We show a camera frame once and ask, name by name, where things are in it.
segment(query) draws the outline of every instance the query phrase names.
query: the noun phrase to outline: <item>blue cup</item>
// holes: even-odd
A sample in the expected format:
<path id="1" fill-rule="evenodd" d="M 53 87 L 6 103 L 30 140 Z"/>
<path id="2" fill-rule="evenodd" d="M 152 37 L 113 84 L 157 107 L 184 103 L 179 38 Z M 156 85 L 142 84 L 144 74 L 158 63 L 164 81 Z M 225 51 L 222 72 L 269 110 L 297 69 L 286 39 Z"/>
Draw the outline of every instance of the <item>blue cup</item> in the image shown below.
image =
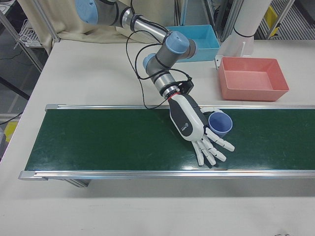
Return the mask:
<path id="1" fill-rule="evenodd" d="M 226 113 L 213 112 L 208 119 L 209 127 L 220 138 L 226 135 L 233 127 L 233 121 Z"/>

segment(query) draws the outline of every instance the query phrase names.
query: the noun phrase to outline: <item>blue joint cap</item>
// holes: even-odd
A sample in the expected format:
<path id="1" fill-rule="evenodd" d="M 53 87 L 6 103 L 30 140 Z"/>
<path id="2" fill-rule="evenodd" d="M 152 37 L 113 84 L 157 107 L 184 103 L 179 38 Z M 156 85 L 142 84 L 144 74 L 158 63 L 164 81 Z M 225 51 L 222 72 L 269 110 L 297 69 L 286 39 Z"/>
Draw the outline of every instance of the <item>blue joint cap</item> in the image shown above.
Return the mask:
<path id="1" fill-rule="evenodd" d="M 165 45 L 175 54 L 183 54 L 189 48 L 189 40 L 178 31 L 173 31 L 166 39 Z"/>
<path id="2" fill-rule="evenodd" d="M 151 53 L 149 55 L 147 55 L 144 59 L 143 59 L 143 62 L 142 62 L 142 65 L 144 67 L 144 69 L 146 70 L 147 69 L 147 65 L 149 63 L 149 60 L 151 60 L 151 58 L 155 57 L 156 54 L 155 53 Z"/>
<path id="3" fill-rule="evenodd" d="M 75 8 L 82 21 L 92 25 L 97 24 L 98 13 L 94 0 L 75 0 Z"/>

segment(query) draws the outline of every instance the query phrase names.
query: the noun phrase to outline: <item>floor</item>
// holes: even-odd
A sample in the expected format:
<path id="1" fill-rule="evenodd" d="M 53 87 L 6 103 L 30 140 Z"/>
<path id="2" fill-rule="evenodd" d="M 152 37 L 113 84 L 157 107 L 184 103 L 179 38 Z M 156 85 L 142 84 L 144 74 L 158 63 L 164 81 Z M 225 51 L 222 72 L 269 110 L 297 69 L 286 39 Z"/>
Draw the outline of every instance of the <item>floor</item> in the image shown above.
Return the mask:
<path id="1" fill-rule="evenodd" d="M 34 52 L 44 64 L 48 57 L 46 52 L 43 49 L 34 49 Z M 0 34 L 0 76 L 31 95 L 39 75 L 21 48 L 15 48 L 12 36 L 4 30 Z M 26 99 L 0 84 L 0 123 L 22 112 L 26 104 Z"/>
<path id="2" fill-rule="evenodd" d="M 273 0 L 271 5 L 275 12 L 279 15 L 287 0 Z M 257 31 L 257 39 L 265 39 L 269 31 L 267 23 L 263 20 L 260 24 L 260 29 Z M 296 5 L 288 11 L 282 21 L 277 35 L 271 37 L 273 40 L 312 40 L 315 39 L 315 25 L 310 25 Z"/>

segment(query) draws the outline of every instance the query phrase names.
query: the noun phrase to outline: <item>plastic bin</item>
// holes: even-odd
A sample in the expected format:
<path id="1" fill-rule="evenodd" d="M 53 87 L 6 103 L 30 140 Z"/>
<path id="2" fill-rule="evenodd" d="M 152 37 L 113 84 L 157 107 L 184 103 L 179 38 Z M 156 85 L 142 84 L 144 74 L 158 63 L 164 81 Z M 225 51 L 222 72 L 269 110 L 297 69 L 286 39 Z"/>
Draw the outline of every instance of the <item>plastic bin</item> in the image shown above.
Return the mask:
<path id="1" fill-rule="evenodd" d="M 193 39 L 197 45 L 196 54 L 178 62 L 214 60 L 220 45 L 211 25 L 200 26 L 171 26 L 169 30 L 178 31 L 187 38 Z"/>
<path id="2" fill-rule="evenodd" d="M 276 101 L 289 91 L 276 59 L 223 57 L 219 78 L 228 100 Z"/>

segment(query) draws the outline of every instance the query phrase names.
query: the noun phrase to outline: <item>pink bin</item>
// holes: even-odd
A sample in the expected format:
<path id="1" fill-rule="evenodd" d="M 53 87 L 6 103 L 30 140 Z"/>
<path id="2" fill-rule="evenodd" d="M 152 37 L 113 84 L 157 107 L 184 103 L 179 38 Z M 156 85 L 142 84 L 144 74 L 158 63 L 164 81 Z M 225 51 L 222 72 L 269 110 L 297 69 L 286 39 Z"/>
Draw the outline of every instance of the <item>pink bin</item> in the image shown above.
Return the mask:
<path id="1" fill-rule="evenodd" d="M 289 91 L 276 59 L 223 57 L 219 78 L 228 100 L 276 101 Z"/>

